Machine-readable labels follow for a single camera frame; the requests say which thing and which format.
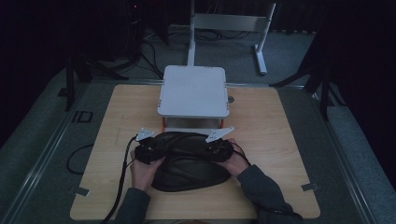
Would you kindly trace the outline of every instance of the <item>gray carpet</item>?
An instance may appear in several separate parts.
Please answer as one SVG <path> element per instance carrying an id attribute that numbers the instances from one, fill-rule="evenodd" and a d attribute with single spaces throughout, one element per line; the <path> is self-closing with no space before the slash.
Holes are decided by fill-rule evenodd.
<path id="1" fill-rule="evenodd" d="M 227 81 L 232 83 L 273 83 L 292 75 L 298 69 L 312 38 L 312 35 L 305 34 L 269 34 L 264 46 L 269 72 L 264 77 L 258 74 L 252 55 L 252 46 L 259 39 L 257 35 L 250 35 L 242 40 L 216 42 L 197 38 L 195 65 L 223 67 Z M 162 70 L 168 64 L 186 64 L 188 37 L 175 35 L 170 40 L 170 46 L 165 46 L 155 37 L 148 38 L 149 43 L 155 47 L 157 63 Z M 152 60 L 153 54 L 148 45 L 144 45 L 143 52 Z M 130 83 L 158 79 L 148 68 L 149 65 L 141 60 L 123 75 L 131 78 L 127 81 Z M 93 83 L 87 87 L 75 109 L 69 113 L 64 112 L 65 99 L 57 97 L 59 89 L 64 87 L 64 73 L 55 77 L 18 130 L 0 150 L 2 214 L 4 208 L 11 205 L 23 179 L 46 147 L 58 124 L 69 119 L 53 158 L 30 201 L 22 210 L 18 223 L 77 223 L 69 217 L 74 200 L 70 191 L 78 186 L 80 176 L 68 173 L 65 163 L 76 148 L 94 142 L 112 89 L 116 83 L 120 83 L 98 71 L 94 73 Z M 293 84 L 304 85 L 304 81 L 302 78 Z M 330 107 L 331 121 L 326 124 L 316 110 L 317 102 L 310 96 L 287 88 L 280 89 L 279 94 L 308 175 L 319 186 L 315 193 L 321 216 L 307 220 L 306 223 L 363 223 L 336 157 L 332 154 L 334 143 L 326 132 L 328 125 L 336 133 L 376 223 L 396 223 L 396 216 L 392 213 L 396 210 L 395 192 L 347 107 Z M 92 122 L 71 122 L 70 118 L 76 110 L 93 112 Z M 72 161 L 73 167 L 82 171 L 89 154 L 89 148 L 78 153 L 78 159 Z"/>

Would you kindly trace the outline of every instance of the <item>black stand leg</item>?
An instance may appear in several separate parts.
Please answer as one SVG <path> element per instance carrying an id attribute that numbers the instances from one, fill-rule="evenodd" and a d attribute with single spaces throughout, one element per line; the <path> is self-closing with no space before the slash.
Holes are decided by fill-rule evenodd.
<path id="1" fill-rule="evenodd" d="M 299 79 L 300 77 L 304 77 L 308 74 L 313 74 L 318 69 L 317 65 L 311 65 L 310 67 L 306 68 L 305 70 L 299 71 L 296 74 L 292 75 L 291 77 L 287 77 L 282 81 L 277 83 L 270 84 L 270 87 L 284 87 L 290 84 L 292 81 Z"/>
<path id="2" fill-rule="evenodd" d="M 329 91 L 330 91 L 330 69 L 323 64 L 314 64 L 308 66 L 305 70 L 299 71 L 291 77 L 287 77 L 284 80 L 270 84 L 270 87 L 284 87 L 290 84 L 292 81 L 297 80 L 305 75 L 311 75 L 304 85 L 304 90 L 308 93 L 314 94 L 320 83 L 322 84 L 322 93 L 320 97 L 320 113 L 325 120 L 329 120 L 327 116 L 327 105 L 329 103 Z"/>

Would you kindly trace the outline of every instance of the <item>metal stand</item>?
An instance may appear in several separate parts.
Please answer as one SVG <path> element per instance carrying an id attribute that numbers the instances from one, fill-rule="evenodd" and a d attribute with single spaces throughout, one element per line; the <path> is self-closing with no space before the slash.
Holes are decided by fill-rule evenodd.
<path id="1" fill-rule="evenodd" d="M 258 45 L 255 45 L 255 54 L 260 68 L 260 73 L 267 74 L 264 56 L 262 55 L 262 47 L 271 24 L 271 19 L 275 10 L 275 3 L 269 7 L 266 17 L 253 16 L 236 16 L 236 15 L 220 15 L 220 14 L 201 14 L 195 13 L 195 2 L 191 0 L 191 38 L 189 47 L 189 56 L 187 66 L 194 66 L 195 57 L 195 29 L 213 29 L 213 30 L 234 30 L 247 32 L 261 32 L 262 37 Z"/>

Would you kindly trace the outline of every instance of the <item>gray sleeve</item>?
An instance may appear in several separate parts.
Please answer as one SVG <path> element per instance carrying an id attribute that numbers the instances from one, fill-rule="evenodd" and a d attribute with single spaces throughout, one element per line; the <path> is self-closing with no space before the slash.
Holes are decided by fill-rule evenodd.
<path id="1" fill-rule="evenodd" d="M 279 185 L 265 175 L 259 167 L 256 165 L 248 167 L 237 179 L 241 183 L 245 196 L 255 205 L 260 224 L 302 223 L 293 215 L 292 207 L 285 202 Z"/>
<path id="2" fill-rule="evenodd" d="M 145 221 L 150 197 L 140 189 L 128 189 L 114 223 L 140 224 Z"/>

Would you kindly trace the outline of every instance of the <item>white box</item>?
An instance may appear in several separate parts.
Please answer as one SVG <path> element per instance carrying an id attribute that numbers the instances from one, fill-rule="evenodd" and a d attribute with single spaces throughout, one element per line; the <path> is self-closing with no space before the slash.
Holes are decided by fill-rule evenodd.
<path id="1" fill-rule="evenodd" d="M 166 66 L 158 113 L 165 118 L 226 118 L 230 110 L 224 69 Z"/>

